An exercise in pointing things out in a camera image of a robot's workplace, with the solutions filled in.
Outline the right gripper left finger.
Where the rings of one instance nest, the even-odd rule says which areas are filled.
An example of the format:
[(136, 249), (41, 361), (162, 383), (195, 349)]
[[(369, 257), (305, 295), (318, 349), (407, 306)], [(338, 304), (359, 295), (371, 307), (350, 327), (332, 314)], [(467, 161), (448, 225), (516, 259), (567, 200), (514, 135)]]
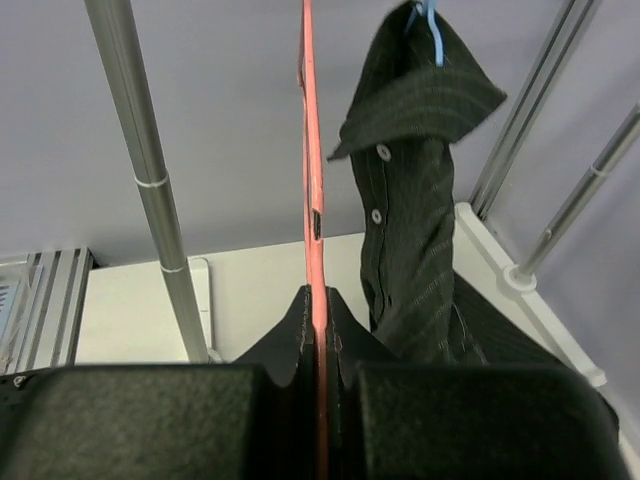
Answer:
[(237, 360), (89, 365), (8, 380), (5, 479), (312, 479), (310, 293)]

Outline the pink wire hanger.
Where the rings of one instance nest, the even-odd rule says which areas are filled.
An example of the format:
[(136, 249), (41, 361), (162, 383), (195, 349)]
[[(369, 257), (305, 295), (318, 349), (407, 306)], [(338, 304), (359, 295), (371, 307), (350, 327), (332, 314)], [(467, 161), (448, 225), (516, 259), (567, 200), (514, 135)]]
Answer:
[(306, 279), (311, 290), (316, 384), (316, 477), (329, 477), (329, 400), (327, 372), (328, 304), (324, 272), (323, 156), (314, 55), (313, 7), (301, 2), (298, 83), (303, 99), (304, 245)]

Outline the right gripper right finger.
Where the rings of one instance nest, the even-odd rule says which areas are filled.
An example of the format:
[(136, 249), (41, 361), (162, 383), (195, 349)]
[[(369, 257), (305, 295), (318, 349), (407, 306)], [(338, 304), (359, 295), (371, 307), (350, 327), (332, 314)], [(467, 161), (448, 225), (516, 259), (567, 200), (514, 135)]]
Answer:
[(399, 361), (327, 292), (333, 479), (616, 479), (615, 413), (561, 365)]

